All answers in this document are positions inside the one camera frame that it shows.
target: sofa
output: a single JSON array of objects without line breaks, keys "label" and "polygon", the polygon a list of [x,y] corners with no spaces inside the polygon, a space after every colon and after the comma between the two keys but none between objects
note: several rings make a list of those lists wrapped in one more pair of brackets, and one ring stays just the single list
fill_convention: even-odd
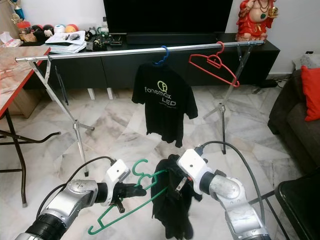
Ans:
[{"label": "sofa", "polygon": [[320,119],[305,121],[306,115],[301,70],[296,70],[272,107],[268,127],[280,135],[301,170],[310,173],[320,166]]}]

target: green hanger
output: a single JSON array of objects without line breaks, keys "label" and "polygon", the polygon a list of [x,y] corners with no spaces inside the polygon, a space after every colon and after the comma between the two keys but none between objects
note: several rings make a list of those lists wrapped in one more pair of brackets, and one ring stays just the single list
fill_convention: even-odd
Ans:
[{"label": "green hanger", "polygon": [[[158,183],[158,177],[157,175],[161,174],[161,173],[164,173],[164,172],[167,172],[167,170],[161,170],[161,171],[157,171],[153,174],[148,174],[148,173],[144,173],[144,172],[141,172],[141,173],[138,173],[136,172],[136,167],[138,164],[142,163],[142,162],[145,162],[147,163],[148,160],[147,159],[141,159],[139,161],[137,161],[133,167],[132,167],[132,173],[133,175],[135,176],[140,176],[139,179],[138,179],[138,182],[135,186],[138,186],[140,185],[140,182],[141,180],[144,178],[144,177],[148,177],[148,178],[153,178],[154,177],[154,182],[151,183],[149,186],[147,186],[146,188],[144,188],[144,190],[148,190],[149,188],[153,187],[154,185],[156,185]],[[96,231],[92,231],[92,229],[94,228],[94,226],[91,226],[89,229],[88,229],[88,234],[90,235],[95,235],[97,233],[99,233],[100,231],[106,229],[107,227],[111,226],[112,224],[115,224],[116,222],[120,221],[121,219],[124,219],[125,217],[129,216],[130,214],[134,213],[135,211],[141,209],[142,207],[144,207],[145,205],[147,205],[148,203],[150,203],[151,201],[153,201],[154,199],[156,199],[157,197],[159,197],[162,193],[164,193],[166,190],[167,190],[167,186],[162,189],[160,192],[158,192],[156,195],[154,195],[152,198],[150,198],[149,200],[147,200],[146,202],[142,203],[140,206],[136,207],[135,209],[127,212],[126,214],[122,215],[121,217],[117,218],[116,220],[114,221],[111,221],[109,222],[108,224],[104,225],[102,223],[102,218],[104,218],[104,216],[116,205],[112,205],[110,207],[107,208],[107,210],[104,211],[104,213],[102,213],[102,215],[97,219],[97,222],[99,223],[100,225],[100,229],[96,230]]]}]

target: black shirt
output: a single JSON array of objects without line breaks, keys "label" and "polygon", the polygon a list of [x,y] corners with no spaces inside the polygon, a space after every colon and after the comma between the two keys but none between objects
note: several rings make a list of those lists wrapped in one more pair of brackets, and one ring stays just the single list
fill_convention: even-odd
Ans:
[{"label": "black shirt", "polygon": [[145,103],[147,133],[157,133],[162,140],[182,146],[184,114],[198,116],[194,94],[186,82],[166,64],[145,63],[135,76],[132,101]]}]

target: clothes hanger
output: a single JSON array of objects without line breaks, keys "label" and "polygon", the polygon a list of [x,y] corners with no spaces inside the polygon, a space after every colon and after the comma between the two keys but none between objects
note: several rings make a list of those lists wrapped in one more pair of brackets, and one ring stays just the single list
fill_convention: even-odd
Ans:
[{"label": "clothes hanger", "polygon": [[[218,51],[216,54],[212,54],[210,56],[206,56],[206,55],[202,55],[202,54],[191,54],[190,57],[189,57],[189,63],[194,65],[195,67],[197,67],[198,69],[201,69],[202,71],[206,72],[207,74],[210,74],[211,76],[227,83],[227,84],[230,84],[232,86],[234,86],[235,88],[239,87],[240,86],[240,83],[239,81],[237,81],[237,77],[236,75],[226,66],[222,63],[220,57],[219,57],[219,54],[223,53],[224,50],[225,50],[225,45],[223,42],[221,41],[218,41],[217,44],[221,44],[222,46],[222,49],[220,51]],[[206,58],[206,62],[212,66],[214,66],[215,68],[217,69],[221,69],[221,68],[224,68],[226,69],[230,74],[231,76],[233,77],[233,80],[232,82],[204,69],[203,67],[197,65],[196,63],[192,62],[192,58],[193,57],[201,57],[201,58]]]},{"label": "clothes hanger", "polygon": [[[151,183],[149,186],[147,186],[147,187],[144,188],[144,190],[147,190],[147,189],[153,187],[154,185],[156,185],[156,184],[158,183],[158,177],[157,177],[157,175],[162,174],[162,173],[166,172],[167,170],[160,170],[160,171],[157,171],[157,172],[155,172],[155,173],[153,173],[153,174],[148,174],[148,173],[144,173],[144,172],[138,173],[138,172],[136,172],[136,167],[137,167],[138,164],[140,164],[140,163],[142,163],[142,162],[147,163],[148,160],[147,160],[147,159],[141,159],[141,160],[137,161],[137,162],[133,165],[133,167],[132,167],[132,173],[133,173],[133,175],[135,175],[135,176],[140,176],[139,179],[138,179],[138,182],[137,182],[137,184],[136,184],[135,186],[140,185],[140,182],[141,182],[141,180],[142,180],[144,177],[148,177],[148,178],[150,178],[150,179],[152,179],[152,178],[154,177],[154,182]],[[144,207],[145,205],[147,205],[148,203],[152,202],[154,199],[156,199],[157,197],[159,197],[162,193],[164,193],[164,192],[167,190],[167,188],[168,188],[168,187],[166,186],[164,189],[162,189],[160,192],[158,192],[156,195],[154,195],[154,196],[153,196],[152,198],[150,198],[149,200],[147,200],[147,201],[145,201],[144,203],[142,203],[140,206],[138,206],[138,207],[136,207],[135,209],[127,212],[126,214],[122,215],[121,217],[118,217],[116,220],[113,220],[113,221],[109,222],[108,224],[104,225],[103,222],[102,222],[102,219],[103,219],[104,216],[105,216],[113,207],[115,207],[116,205],[112,205],[112,206],[108,207],[108,208],[104,211],[104,213],[97,219],[97,222],[99,223],[100,228],[99,228],[98,230],[92,231],[92,229],[94,228],[94,226],[91,226],[91,227],[88,229],[88,234],[89,234],[89,235],[95,235],[95,234],[99,233],[100,231],[106,229],[107,227],[110,227],[112,224],[115,224],[116,222],[120,221],[121,219],[124,219],[125,217],[129,216],[130,214],[133,214],[135,211],[141,209],[142,207]]]},{"label": "clothes hanger", "polygon": [[168,48],[166,47],[166,46],[161,46],[161,48],[164,48],[165,49],[165,51],[166,51],[166,53],[165,53],[165,56],[163,56],[163,59],[162,60],[160,60],[160,61],[157,61],[157,62],[154,62],[153,64],[154,65],[161,65],[161,64],[163,64],[164,62],[165,62],[165,60],[169,57],[169,50],[168,50]]}]

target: television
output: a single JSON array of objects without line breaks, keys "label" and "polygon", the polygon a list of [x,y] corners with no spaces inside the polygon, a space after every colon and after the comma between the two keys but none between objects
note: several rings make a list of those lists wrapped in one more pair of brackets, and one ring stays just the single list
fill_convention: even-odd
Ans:
[{"label": "television", "polygon": [[111,34],[205,36],[224,33],[233,0],[103,0]]}]

